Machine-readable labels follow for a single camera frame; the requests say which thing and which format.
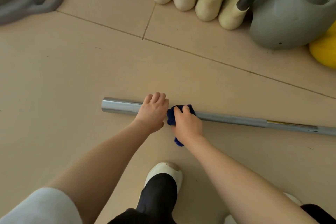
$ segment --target forearm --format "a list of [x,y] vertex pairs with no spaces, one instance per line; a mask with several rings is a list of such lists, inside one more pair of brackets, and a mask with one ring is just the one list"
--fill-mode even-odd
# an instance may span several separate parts
[[131,123],[85,154],[47,187],[65,192],[75,203],[83,223],[94,223],[128,162],[149,134],[140,122]]
[[205,139],[188,147],[241,224],[316,224],[267,180],[217,150]]

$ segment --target floor tile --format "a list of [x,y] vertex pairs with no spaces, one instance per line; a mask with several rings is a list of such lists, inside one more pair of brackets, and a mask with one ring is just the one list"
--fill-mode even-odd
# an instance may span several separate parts
[[142,37],[154,4],[153,0],[65,0],[58,10]]
[[[105,96],[142,100],[164,91],[199,111],[336,126],[336,100],[65,14],[0,28],[0,216],[132,116],[103,113]],[[334,137],[204,122],[220,150],[336,216]],[[177,223],[221,223],[228,210],[168,126],[124,172],[98,224],[135,207],[148,171],[172,161],[184,173]]]
[[248,27],[226,31],[217,19],[200,21],[194,10],[180,12],[171,2],[155,7],[145,38],[336,98],[335,70],[317,63],[306,47],[261,48]]

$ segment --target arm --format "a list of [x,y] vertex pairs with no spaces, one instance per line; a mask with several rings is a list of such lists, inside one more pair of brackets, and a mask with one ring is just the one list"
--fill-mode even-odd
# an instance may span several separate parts
[[137,149],[162,128],[168,104],[164,93],[148,95],[131,124],[89,151],[46,187],[63,191],[76,205],[83,223],[94,223]]
[[241,224],[317,224],[267,180],[212,146],[202,122],[189,111],[174,109],[175,136],[201,163],[234,219]]

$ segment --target finger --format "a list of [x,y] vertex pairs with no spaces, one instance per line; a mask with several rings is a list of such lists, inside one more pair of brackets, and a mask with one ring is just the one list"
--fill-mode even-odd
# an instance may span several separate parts
[[177,115],[180,115],[180,114],[181,114],[180,109],[177,106],[174,107],[174,115],[177,116]]
[[148,104],[150,100],[152,99],[153,95],[149,94],[145,97],[145,100],[143,101],[144,104]]
[[168,106],[169,106],[169,99],[165,99],[164,103],[163,103],[163,106],[167,108],[168,110]]
[[165,102],[165,99],[166,99],[166,94],[161,93],[157,102],[160,104],[163,104]]
[[182,107],[182,112],[183,112],[183,113],[185,113],[185,112],[186,112],[186,113],[190,113],[189,106],[187,106],[187,105],[183,106],[183,107]]
[[159,92],[155,92],[155,93],[153,94],[153,97],[152,97],[152,99],[150,100],[150,102],[151,102],[151,103],[156,103],[157,100],[159,99],[159,97],[160,97],[160,93],[159,93]]

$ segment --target black pants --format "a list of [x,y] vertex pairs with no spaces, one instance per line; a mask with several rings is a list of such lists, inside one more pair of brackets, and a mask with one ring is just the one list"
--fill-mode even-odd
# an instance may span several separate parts
[[[143,188],[136,209],[129,208],[108,224],[176,224],[171,215],[177,199],[177,187],[168,174],[153,176]],[[336,220],[317,205],[301,208],[320,224],[336,224]]]

